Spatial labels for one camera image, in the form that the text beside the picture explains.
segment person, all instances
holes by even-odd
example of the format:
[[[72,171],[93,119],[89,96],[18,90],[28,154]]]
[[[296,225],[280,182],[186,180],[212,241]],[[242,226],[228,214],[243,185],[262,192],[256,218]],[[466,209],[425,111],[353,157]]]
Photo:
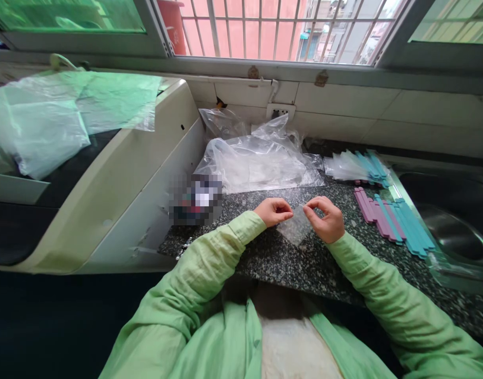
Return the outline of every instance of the person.
[[[328,198],[316,197],[302,211],[389,335],[408,379],[483,378],[483,348],[345,232],[342,213]],[[257,293],[244,303],[219,295],[245,245],[292,215],[284,199],[267,198],[197,238],[122,328],[101,378],[395,377],[304,294],[305,316],[276,320],[259,314],[267,303],[254,300]]]

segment electrical outlet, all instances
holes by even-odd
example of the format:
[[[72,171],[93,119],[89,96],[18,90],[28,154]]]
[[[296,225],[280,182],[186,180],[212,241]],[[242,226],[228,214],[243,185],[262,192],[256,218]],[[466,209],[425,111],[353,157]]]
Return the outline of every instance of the electrical outlet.
[[[289,121],[292,121],[295,113],[295,105],[269,103],[266,108],[266,118],[271,119],[274,111],[278,111],[279,116],[289,114]]]

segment hand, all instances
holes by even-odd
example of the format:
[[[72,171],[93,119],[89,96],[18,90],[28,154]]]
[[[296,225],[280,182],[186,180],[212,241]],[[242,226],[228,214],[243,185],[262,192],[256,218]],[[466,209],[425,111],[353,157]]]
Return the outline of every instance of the hand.
[[[253,211],[264,221],[266,227],[275,226],[294,215],[289,203],[279,197],[268,197]]]
[[[325,217],[317,216],[313,211],[315,208],[323,211]],[[317,196],[313,198],[306,203],[303,210],[311,226],[313,226],[313,230],[325,243],[336,242],[345,234],[343,214],[327,197]]]

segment window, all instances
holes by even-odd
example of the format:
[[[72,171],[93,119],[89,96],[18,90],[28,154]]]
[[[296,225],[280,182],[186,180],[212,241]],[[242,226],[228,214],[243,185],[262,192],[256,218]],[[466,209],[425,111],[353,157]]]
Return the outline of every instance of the window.
[[[407,0],[157,3],[177,55],[372,65]]]
[[[260,76],[304,82],[327,68],[336,84],[450,91],[407,75],[422,71],[483,88],[473,78],[483,76],[483,0],[0,0],[0,43],[18,52],[1,61],[63,53],[234,77],[256,65]]]
[[[377,67],[483,73],[483,0],[413,0]]]
[[[410,41],[483,44],[483,0],[436,1]]]
[[[5,32],[145,33],[132,0],[0,1],[0,29]]]
[[[18,51],[167,56],[150,0],[0,0],[0,39]]]

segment red bucket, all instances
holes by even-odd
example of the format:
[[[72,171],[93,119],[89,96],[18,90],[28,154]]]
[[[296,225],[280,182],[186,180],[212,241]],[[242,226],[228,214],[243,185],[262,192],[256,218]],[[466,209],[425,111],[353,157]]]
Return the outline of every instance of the red bucket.
[[[157,0],[157,4],[167,29],[167,35],[173,45],[174,53],[176,55],[187,55],[182,15],[180,13],[180,7],[185,5],[170,0]]]

